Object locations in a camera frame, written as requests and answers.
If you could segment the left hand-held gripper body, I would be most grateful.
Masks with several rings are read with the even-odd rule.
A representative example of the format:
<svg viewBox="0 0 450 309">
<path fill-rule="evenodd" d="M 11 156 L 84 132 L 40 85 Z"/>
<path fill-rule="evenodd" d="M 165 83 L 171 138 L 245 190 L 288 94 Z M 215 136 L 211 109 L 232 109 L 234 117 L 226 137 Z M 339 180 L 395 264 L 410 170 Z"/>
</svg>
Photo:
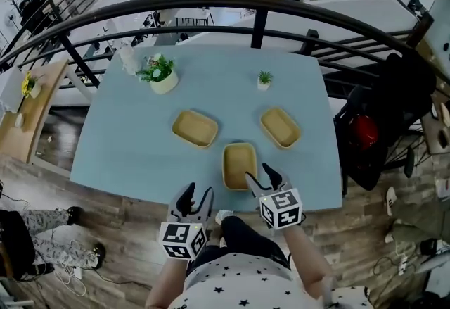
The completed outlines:
<svg viewBox="0 0 450 309">
<path fill-rule="evenodd" d="M 169 208 L 167 220 L 161 223 L 158 241 L 168 258 L 194 260 L 207 243 L 206 229 L 212 209 L 183 216 Z"/>
</svg>

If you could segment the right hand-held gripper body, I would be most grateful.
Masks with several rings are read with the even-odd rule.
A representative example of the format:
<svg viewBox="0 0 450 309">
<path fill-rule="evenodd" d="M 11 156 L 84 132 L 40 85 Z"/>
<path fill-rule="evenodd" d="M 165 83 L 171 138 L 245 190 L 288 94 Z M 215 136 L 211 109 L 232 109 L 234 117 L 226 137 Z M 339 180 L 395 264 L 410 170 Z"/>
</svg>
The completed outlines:
<svg viewBox="0 0 450 309">
<path fill-rule="evenodd" d="M 299 225 L 302 201 L 298 189 L 280 190 L 259 197 L 259 214 L 268 227 L 275 230 Z"/>
</svg>

